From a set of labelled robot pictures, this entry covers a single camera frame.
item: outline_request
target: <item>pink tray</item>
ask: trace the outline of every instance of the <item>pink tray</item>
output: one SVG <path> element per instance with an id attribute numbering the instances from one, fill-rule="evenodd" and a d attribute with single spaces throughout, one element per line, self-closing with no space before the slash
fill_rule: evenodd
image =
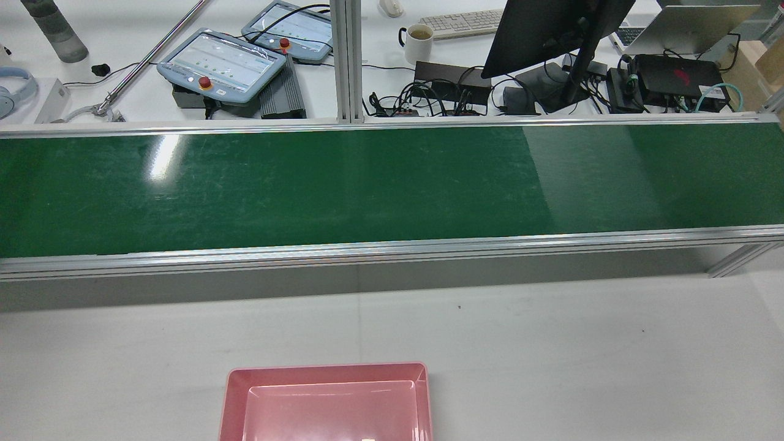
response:
<path id="1" fill-rule="evenodd" d="M 220 441 L 432 441 L 422 363 L 236 369 Z"/>

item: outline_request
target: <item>water bottle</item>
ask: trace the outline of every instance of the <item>water bottle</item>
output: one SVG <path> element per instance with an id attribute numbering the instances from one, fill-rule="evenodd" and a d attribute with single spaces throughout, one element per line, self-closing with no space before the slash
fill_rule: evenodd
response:
<path id="1" fill-rule="evenodd" d="M 54 0 L 21 0 L 64 63 L 82 61 L 89 53 L 54 4 Z"/>

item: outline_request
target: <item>mouse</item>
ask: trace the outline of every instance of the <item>mouse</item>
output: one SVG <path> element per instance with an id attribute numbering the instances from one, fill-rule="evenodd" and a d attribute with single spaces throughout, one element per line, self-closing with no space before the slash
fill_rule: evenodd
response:
<path id="1" fill-rule="evenodd" d="M 403 15 L 403 6 L 398 0 L 379 0 L 379 6 L 386 15 L 392 18 Z"/>

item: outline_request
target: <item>mug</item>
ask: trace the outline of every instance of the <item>mug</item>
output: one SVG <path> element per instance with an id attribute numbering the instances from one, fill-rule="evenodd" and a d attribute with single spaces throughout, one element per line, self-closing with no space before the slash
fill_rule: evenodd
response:
<path id="1" fill-rule="evenodd" d="M 417 61 L 430 61 L 433 49 L 433 29 L 426 24 L 417 23 L 408 29 L 401 27 L 397 32 L 397 41 L 405 49 L 405 60 L 416 65 Z"/>

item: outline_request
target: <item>laptop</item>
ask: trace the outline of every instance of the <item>laptop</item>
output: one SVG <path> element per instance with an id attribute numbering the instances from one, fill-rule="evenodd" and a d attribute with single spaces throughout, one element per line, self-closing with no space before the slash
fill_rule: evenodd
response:
<path id="1" fill-rule="evenodd" d="M 703 53 L 738 27 L 759 5 L 665 6 L 647 27 L 626 22 L 610 39 L 621 54 Z"/>

